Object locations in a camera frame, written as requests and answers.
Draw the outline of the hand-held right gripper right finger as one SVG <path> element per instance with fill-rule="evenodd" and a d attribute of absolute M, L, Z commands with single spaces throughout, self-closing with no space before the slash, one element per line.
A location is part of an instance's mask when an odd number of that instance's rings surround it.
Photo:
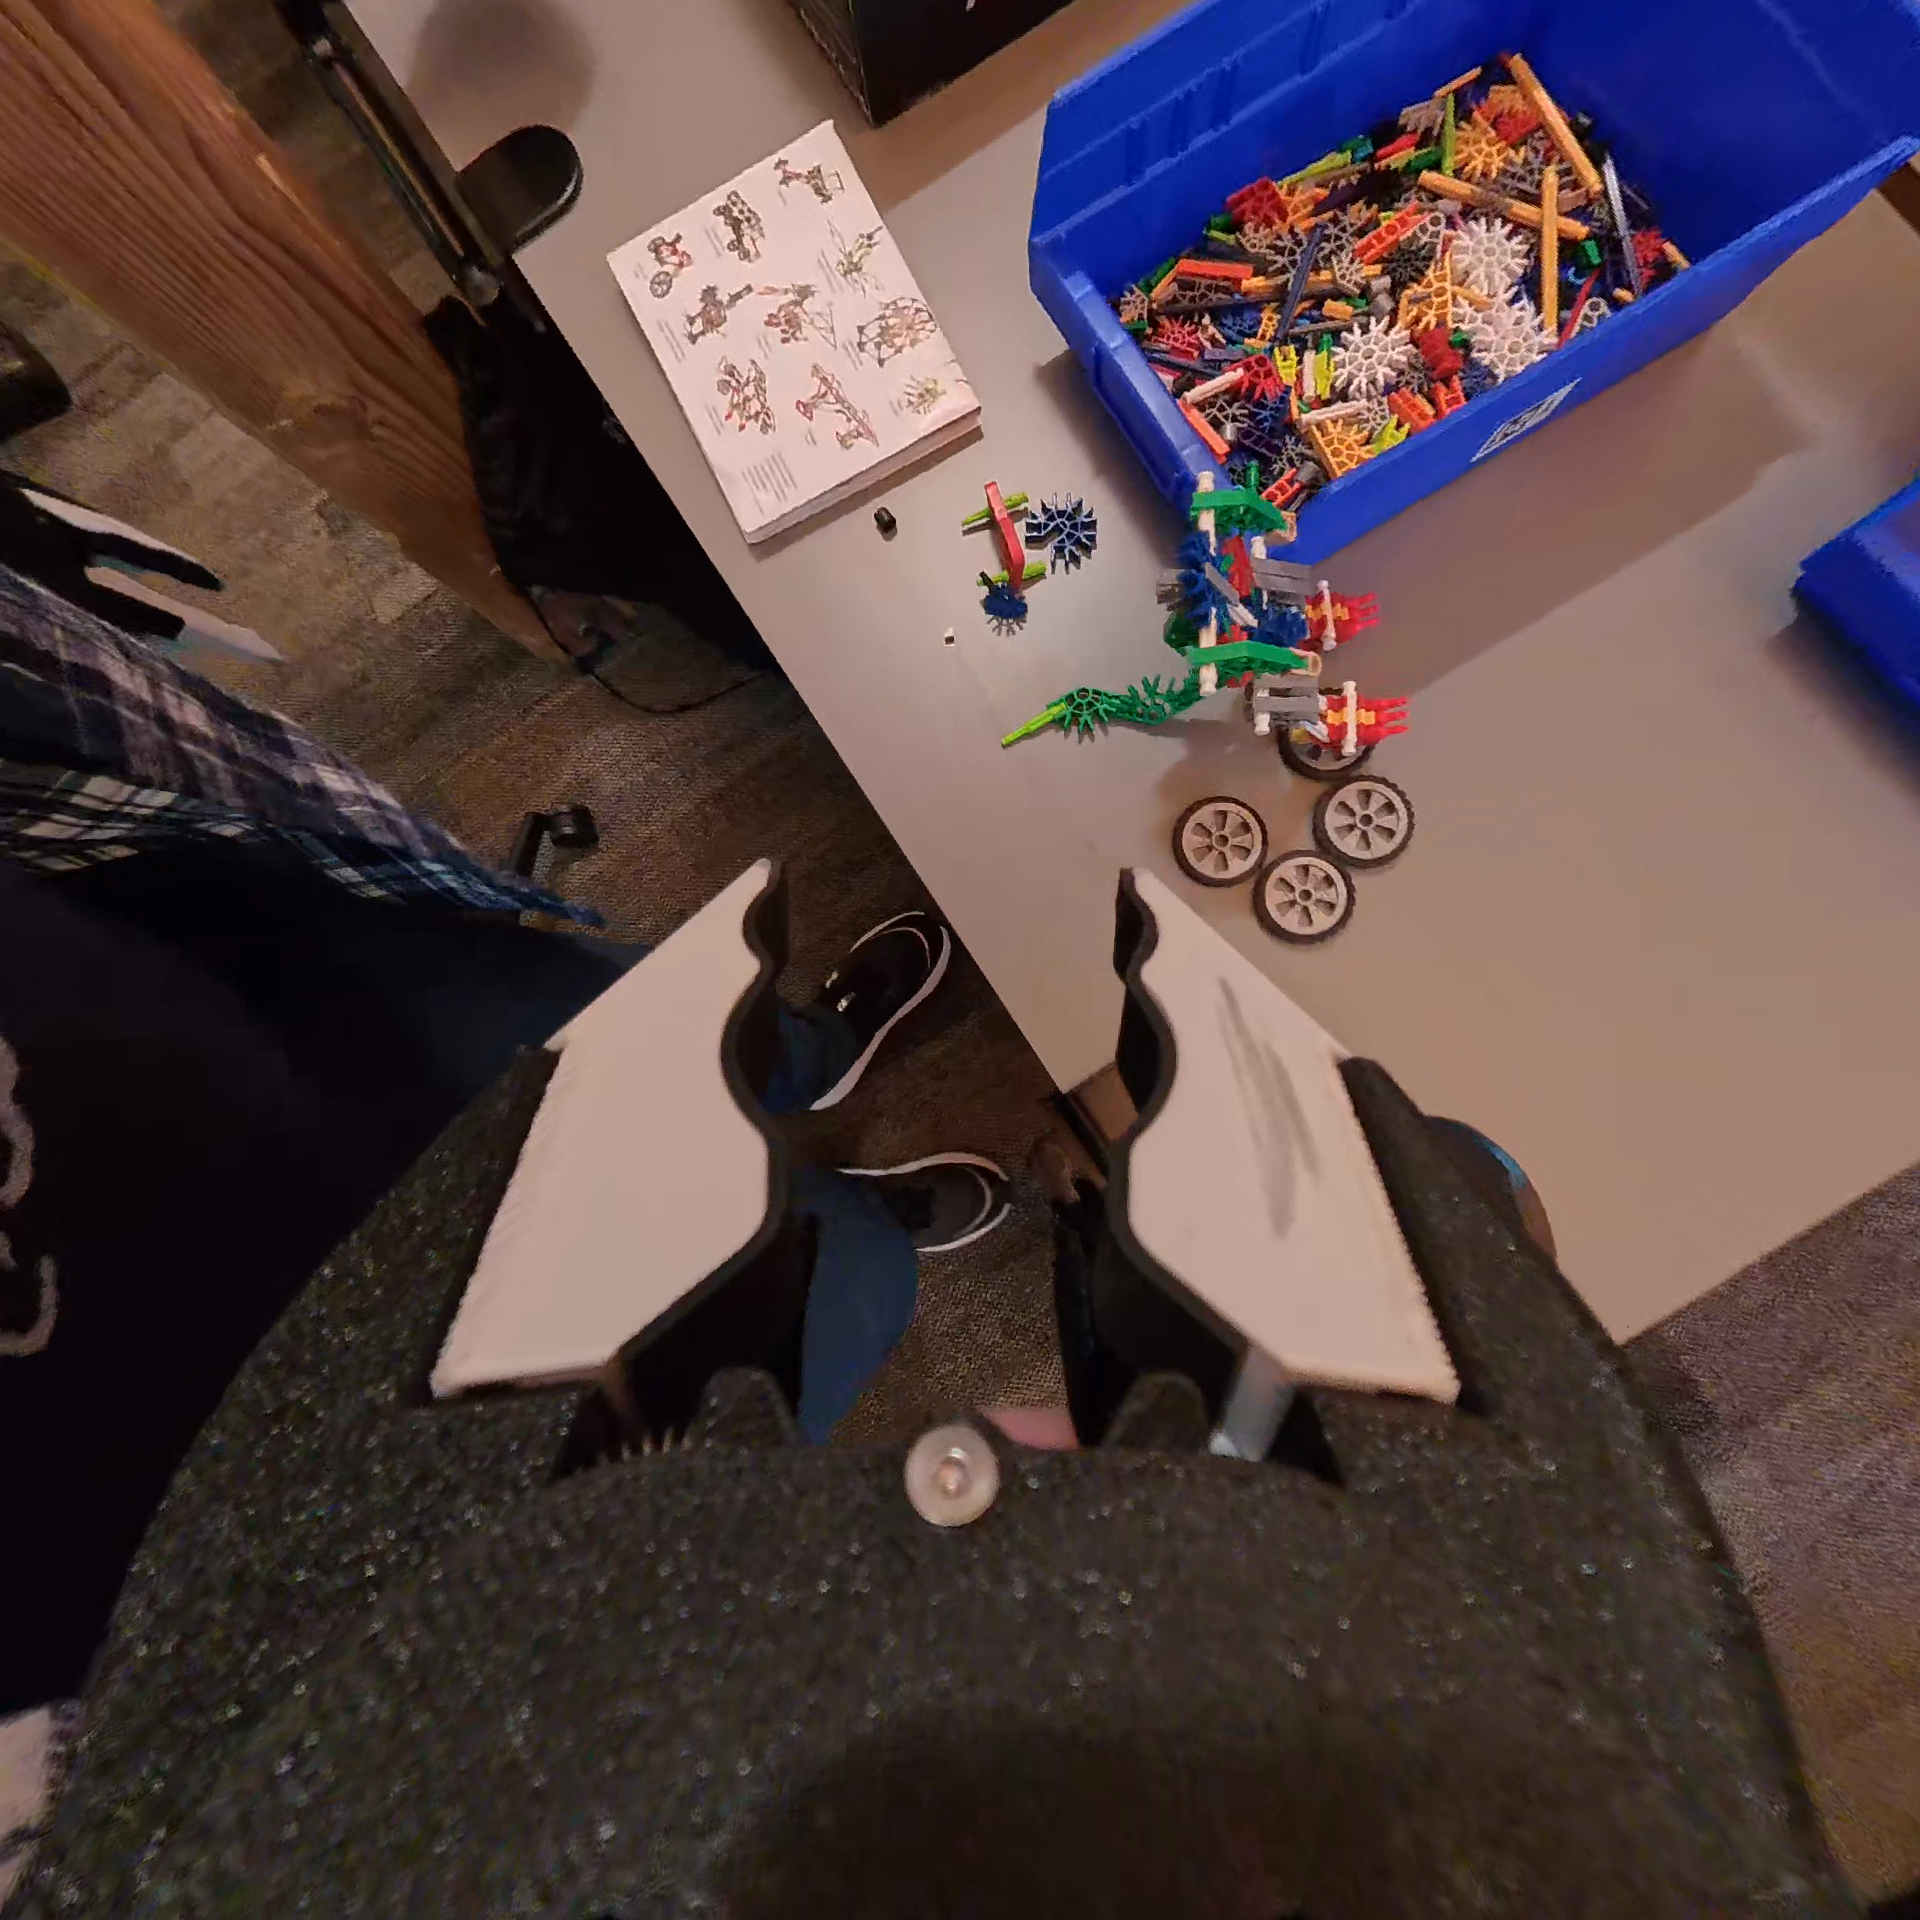
<path fill-rule="evenodd" d="M 1175 1379 L 1206 1450 L 1312 1392 L 1457 1407 L 1457 1364 L 1345 1095 L 1345 1045 L 1159 872 L 1117 872 L 1117 1084 L 1097 1245 L 1060 1271 L 1074 1440 Z"/>

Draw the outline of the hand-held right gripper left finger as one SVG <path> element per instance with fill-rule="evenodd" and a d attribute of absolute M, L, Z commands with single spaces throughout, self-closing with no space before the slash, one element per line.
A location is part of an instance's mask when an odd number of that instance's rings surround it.
<path fill-rule="evenodd" d="M 596 1379 L 781 1245 L 781 969 L 782 872 L 747 868 L 545 1036 L 440 1399 Z"/>

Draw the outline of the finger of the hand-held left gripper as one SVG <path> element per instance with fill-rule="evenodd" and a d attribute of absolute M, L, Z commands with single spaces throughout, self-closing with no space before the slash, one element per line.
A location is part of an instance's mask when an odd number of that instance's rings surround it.
<path fill-rule="evenodd" d="M 262 645 L 250 628 L 232 628 L 217 612 L 165 605 L 165 597 L 115 597 L 127 628 L 151 638 L 157 648 L 208 648 L 208 660 L 246 660 L 246 669 L 276 669 L 283 648 Z"/>

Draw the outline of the green wheeled toy model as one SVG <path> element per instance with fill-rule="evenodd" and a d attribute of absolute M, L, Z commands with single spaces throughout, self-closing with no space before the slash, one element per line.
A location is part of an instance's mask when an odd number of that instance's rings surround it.
<path fill-rule="evenodd" d="M 1269 475 L 1248 463 L 1226 485 L 1206 475 L 1175 571 L 1159 571 L 1159 645 L 1175 674 L 1138 674 L 1117 690 L 1074 685 L 1000 745 L 1163 731 L 1206 696 L 1239 696 L 1248 731 L 1269 741 L 1296 779 L 1360 779 L 1409 731 L 1409 708 L 1330 674 L 1330 648 L 1345 648 L 1378 605 L 1285 561 L 1296 534 L 1296 470 Z"/>

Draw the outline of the red green toy assembly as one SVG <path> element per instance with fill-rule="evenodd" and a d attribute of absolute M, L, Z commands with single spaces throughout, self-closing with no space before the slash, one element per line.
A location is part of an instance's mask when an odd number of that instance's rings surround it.
<path fill-rule="evenodd" d="M 984 549 L 984 571 L 977 571 L 984 628 L 1017 638 L 1031 622 L 1031 587 L 1097 555 L 1097 508 L 1082 495 L 1031 497 L 1031 495 L 984 485 L 984 508 L 960 519 L 960 536 Z"/>

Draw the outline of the pile of construction toy pieces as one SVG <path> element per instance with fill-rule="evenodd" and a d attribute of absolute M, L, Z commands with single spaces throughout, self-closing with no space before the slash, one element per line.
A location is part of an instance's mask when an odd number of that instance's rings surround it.
<path fill-rule="evenodd" d="M 1541 64 L 1488 59 L 1239 186 L 1111 316 L 1226 495 L 1296 519 L 1681 266 L 1596 123 Z"/>

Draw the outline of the blue plastic bin with label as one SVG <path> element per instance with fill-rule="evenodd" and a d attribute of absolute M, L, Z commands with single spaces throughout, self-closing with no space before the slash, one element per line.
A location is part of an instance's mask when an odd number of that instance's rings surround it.
<path fill-rule="evenodd" d="M 1325 485 L 1304 519 L 1304 555 L 1342 555 L 1546 415 L 1727 316 L 1783 252 L 1875 195 L 1920 137 L 1911 0 L 1211 0 L 1163 18 L 1047 102 L 1031 293 L 1175 519 L 1211 475 L 1211 452 L 1124 338 L 1111 293 L 1159 266 L 1239 186 L 1325 158 L 1486 59 L 1527 59 L 1559 108 L 1596 108 L 1622 178 L 1647 194 L 1692 266 Z"/>

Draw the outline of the person's leg in jeans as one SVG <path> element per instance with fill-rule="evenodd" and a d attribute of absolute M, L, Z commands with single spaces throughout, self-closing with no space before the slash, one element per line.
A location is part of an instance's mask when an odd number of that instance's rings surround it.
<path fill-rule="evenodd" d="M 765 1110 L 799 1119 L 858 1060 L 858 1033 L 836 1005 L 781 999 L 781 1045 L 765 1071 Z M 815 1239 L 811 1306 L 799 1306 L 799 1399 L 790 1419 L 811 1442 L 841 1429 L 841 1415 L 899 1355 L 917 1305 L 917 1177 L 841 1177 L 799 1161 L 790 1215 Z"/>

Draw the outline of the wooden panel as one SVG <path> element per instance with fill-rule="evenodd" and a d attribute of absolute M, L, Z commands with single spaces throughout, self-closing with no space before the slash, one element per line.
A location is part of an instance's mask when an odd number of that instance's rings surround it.
<path fill-rule="evenodd" d="M 0 6 L 0 242 L 531 660 L 561 660 L 489 555 L 424 308 L 157 6 Z"/>

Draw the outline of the black toy wheel white hub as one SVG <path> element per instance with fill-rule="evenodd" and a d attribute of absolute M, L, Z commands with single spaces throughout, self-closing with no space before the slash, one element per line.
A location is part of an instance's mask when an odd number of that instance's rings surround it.
<path fill-rule="evenodd" d="M 1251 883 L 1251 918 L 1277 944 L 1330 944 L 1360 918 L 1360 883 L 1345 883 L 1345 868 L 1330 868 L 1313 850 L 1285 850 Z"/>
<path fill-rule="evenodd" d="M 1312 840 L 1330 857 L 1330 868 L 1345 868 L 1345 872 L 1378 872 L 1378 868 L 1393 868 L 1401 850 L 1409 850 L 1409 798 L 1401 798 L 1401 786 L 1385 786 L 1385 779 L 1342 779 L 1342 786 L 1325 786 L 1313 794 L 1313 813 L 1312 813 Z"/>
<path fill-rule="evenodd" d="M 1239 794 L 1206 794 L 1175 817 L 1175 872 L 1199 890 L 1248 890 L 1269 868 L 1269 828 Z"/>

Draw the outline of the black sneaker white stripe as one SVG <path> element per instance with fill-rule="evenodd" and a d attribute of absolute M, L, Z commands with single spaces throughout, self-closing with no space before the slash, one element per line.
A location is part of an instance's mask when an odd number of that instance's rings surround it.
<path fill-rule="evenodd" d="M 836 957 L 815 999 L 782 1005 L 782 1060 L 790 1060 L 799 1110 L 836 1110 L 841 1095 L 858 1095 L 858 1077 L 876 1071 L 879 1036 L 917 999 L 936 999 L 944 969 L 952 969 L 944 909 L 912 901 L 912 909 L 876 918 Z"/>
<path fill-rule="evenodd" d="M 960 1253 L 990 1239 L 1017 1208 L 1010 1169 L 977 1153 L 936 1153 L 904 1169 L 836 1169 L 836 1177 L 858 1180 L 858 1196 L 876 1196 L 912 1239 L 912 1253 Z"/>

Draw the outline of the black chair caster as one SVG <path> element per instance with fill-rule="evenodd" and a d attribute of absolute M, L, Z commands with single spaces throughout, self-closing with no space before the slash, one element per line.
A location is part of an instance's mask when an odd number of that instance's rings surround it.
<path fill-rule="evenodd" d="M 519 840 L 505 840 L 505 872 L 519 872 L 519 883 L 543 883 L 543 890 L 561 890 L 561 872 L 571 872 L 581 857 L 596 857 L 596 850 L 604 850 L 604 828 L 596 828 L 586 798 L 527 813 L 527 817 L 519 817 Z"/>

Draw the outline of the black table foot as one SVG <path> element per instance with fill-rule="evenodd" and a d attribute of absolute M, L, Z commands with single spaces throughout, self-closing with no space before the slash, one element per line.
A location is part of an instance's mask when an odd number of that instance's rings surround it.
<path fill-rule="evenodd" d="M 301 64 L 318 74 L 322 102 L 372 158 L 384 194 L 445 266 L 467 308 L 527 308 L 545 336 L 545 308 L 519 252 L 581 204 L 581 154 L 561 125 L 519 125 L 480 146 L 467 167 L 440 154 L 399 74 L 372 59 L 341 0 L 276 0 Z"/>

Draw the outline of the white printed instruction sheet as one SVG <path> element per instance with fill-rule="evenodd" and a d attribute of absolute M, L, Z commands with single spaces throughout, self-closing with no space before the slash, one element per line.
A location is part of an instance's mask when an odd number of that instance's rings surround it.
<path fill-rule="evenodd" d="M 836 123 L 607 247 L 607 287 L 751 549 L 977 434 L 977 379 Z"/>

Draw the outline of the empty blue plastic bin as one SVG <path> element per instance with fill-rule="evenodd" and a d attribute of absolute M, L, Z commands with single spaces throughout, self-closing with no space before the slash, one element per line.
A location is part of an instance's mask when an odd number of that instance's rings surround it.
<path fill-rule="evenodd" d="M 1920 485 L 1804 555 L 1794 605 L 1867 669 L 1901 731 L 1920 731 Z"/>

